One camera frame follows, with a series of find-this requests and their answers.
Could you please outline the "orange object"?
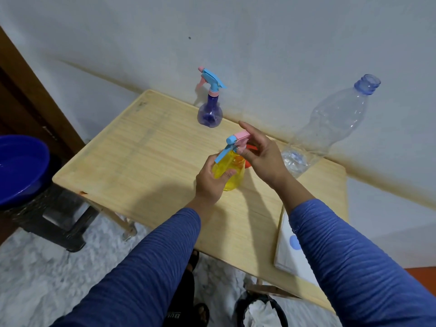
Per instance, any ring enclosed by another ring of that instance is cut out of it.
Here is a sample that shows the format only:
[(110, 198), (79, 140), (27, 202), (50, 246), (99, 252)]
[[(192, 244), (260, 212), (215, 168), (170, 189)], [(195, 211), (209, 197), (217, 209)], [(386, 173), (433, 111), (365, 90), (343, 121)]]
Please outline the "orange object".
[(436, 293), (436, 267), (405, 269), (431, 293)]

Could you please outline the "person's right hand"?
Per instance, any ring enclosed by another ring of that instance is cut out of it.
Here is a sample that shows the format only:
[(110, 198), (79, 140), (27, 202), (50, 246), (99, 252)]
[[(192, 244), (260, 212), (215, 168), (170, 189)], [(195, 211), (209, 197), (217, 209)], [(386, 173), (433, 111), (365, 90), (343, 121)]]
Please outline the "person's right hand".
[(260, 179), (278, 191), (290, 174), (283, 163), (277, 144), (247, 122), (239, 121), (238, 124), (250, 133), (250, 142), (254, 143), (260, 151), (259, 157), (248, 159), (252, 168)]

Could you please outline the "blue plastic basin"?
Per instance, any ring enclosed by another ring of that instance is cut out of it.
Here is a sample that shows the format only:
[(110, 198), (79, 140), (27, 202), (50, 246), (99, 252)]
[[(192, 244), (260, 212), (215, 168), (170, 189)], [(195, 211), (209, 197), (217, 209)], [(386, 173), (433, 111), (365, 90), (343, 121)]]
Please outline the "blue plastic basin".
[(18, 206), (51, 182), (48, 146), (26, 135), (0, 136), (0, 208)]

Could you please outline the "black plastic stool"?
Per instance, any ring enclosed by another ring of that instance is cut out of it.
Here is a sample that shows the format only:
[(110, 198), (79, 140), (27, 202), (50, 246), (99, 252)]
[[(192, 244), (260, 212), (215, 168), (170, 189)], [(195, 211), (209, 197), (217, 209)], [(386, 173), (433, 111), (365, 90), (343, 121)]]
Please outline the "black plastic stool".
[(51, 183), (25, 203), (0, 208), (0, 215), (75, 253), (85, 246), (83, 235), (99, 211), (74, 192)]

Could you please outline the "person's black trousers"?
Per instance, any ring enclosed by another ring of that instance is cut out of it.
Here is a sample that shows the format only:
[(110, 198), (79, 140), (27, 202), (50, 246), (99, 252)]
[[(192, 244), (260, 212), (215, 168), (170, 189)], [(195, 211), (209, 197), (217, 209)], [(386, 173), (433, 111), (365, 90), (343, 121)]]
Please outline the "person's black trousers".
[(194, 300), (194, 276), (185, 269), (182, 279), (171, 300), (162, 327), (190, 327)]

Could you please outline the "wooden table leg frame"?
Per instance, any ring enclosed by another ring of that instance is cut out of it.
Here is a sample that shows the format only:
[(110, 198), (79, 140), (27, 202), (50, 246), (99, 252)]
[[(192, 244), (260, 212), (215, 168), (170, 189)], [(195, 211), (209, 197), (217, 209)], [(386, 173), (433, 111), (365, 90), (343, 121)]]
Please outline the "wooden table leg frame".
[(100, 211), (107, 218), (115, 222), (118, 226), (120, 226), (123, 229), (122, 240), (124, 242), (132, 239), (137, 235), (137, 229), (135, 226), (135, 222), (133, 220), (130, 220), (127, 217), (121, 214), (117, 214), (114, 211), (104, 207), (101, 208)]

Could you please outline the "person's right forearm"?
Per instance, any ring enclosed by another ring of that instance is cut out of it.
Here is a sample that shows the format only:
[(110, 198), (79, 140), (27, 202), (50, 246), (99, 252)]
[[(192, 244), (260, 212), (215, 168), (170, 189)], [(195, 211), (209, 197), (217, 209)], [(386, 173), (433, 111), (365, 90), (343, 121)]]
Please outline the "person's right forearm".
[(383, 250), (286, 170), (270, 186), (344, 327), (436, 327), (436, 297)]

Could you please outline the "person's left hand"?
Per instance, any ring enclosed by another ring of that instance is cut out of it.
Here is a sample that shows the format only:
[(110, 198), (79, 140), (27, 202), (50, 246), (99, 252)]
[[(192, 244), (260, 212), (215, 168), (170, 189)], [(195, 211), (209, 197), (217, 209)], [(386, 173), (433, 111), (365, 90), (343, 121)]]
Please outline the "person's left hand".
[(228, 181), (215, 179), (212, 168), (218, 154), (210, 155), (196, 176), (195, 198), (201, 199), (208, 205), (214, 205), (221, 198)]

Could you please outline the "white paper with blue dot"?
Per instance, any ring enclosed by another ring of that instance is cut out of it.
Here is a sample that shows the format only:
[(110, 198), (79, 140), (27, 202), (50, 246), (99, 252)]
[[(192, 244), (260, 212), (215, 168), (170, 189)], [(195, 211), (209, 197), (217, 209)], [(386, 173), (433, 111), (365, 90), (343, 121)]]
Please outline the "white paper with blue dot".
[(282, 210), (274, 266), (319, 287), (302, 247), (290, 227), (286, 210)]

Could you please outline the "person's left forearm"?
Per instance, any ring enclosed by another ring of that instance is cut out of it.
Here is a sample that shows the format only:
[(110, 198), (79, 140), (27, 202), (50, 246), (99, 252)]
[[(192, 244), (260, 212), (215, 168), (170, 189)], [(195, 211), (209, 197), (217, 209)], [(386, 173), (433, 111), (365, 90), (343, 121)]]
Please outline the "person's left forearm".
[(199, 214), (180, 209), (50, 327), (162, 327), (200, 229)]

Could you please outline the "black waste bin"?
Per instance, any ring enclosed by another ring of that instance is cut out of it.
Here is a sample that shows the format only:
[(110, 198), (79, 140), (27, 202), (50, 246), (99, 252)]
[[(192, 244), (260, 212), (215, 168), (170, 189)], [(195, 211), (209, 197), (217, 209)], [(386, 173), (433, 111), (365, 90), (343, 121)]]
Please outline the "black waste bin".
[(234, 316), (236, 319), (237, 327), (243, 327), (244, 314), (245, 314), (249, 304), (254, 302), (257, 299), (261, 299), (264, 302), (266, 302), (266, 300), (270, 300), (273, 308), (275, 308), (277, 313), (278, 313), (282, 327), (288, 327), (288, 321), (287, 321), (287, 318), (286, 318), (284, 311), (282, 310), (280, 305), (272, 297), (270, 297), (268, 295), (264, 295), (264, 294), (248, 293), (248, 292), (245, 292), (236, 303)]

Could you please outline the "white bin bag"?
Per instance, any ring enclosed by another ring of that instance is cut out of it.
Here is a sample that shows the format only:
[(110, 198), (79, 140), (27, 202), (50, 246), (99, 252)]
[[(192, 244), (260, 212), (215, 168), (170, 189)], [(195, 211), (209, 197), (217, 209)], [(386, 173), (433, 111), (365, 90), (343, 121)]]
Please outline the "white bin bag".
[(250, 303), (243, 318), (243, 327), (282, 327), (278, 313), (270, 300)]

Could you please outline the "purple spray bottle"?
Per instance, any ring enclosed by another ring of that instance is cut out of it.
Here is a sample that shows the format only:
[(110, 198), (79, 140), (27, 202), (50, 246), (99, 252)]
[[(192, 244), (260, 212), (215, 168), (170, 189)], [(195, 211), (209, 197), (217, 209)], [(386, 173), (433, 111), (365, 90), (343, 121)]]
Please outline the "purple spray bottle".
[(218, 78), (216, 74), (203, 66), (198, 67), (201, 73), (201, 79), (195, 87), (195, 91), (203, 88), (204, 84), (209, 84), (207, 101), (199, 108), (197, 119), (198, 122), (209, 128), (218, 127), (223, 118), (223, 111), (218, 102), (219, 90), (227, 87)]

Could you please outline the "yellow spray bottle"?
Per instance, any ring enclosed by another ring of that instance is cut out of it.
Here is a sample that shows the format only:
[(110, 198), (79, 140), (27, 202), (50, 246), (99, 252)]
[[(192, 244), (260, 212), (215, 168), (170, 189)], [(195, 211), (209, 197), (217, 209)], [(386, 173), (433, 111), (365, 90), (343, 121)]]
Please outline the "yellow spray bottle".
[(236, 189), (242, 182), (245, 173), (246, 160), (239, 155), (238, 149), (245, 149), (250, 138), (246, 130), (233, 134), (226, 139), (226, 147), (218, 154), (212, 173), (217, 179), (228, 170), (235, 170), (235, 174), (226, 182), (224, 191)]

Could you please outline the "small red plastic lid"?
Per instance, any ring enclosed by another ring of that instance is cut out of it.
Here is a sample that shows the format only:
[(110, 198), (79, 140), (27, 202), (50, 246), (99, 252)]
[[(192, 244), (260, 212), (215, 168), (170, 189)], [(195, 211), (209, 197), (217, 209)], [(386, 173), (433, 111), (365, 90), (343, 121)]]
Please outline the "small red plastic lid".
[[(252, 143), (248, 143), (246, 149), (252, 152), (255, 156), (259, 156), (259, 149), (256, 145)], [(246, 159), (245, 160), (245, 169), (252, 167), (251, 163)]]

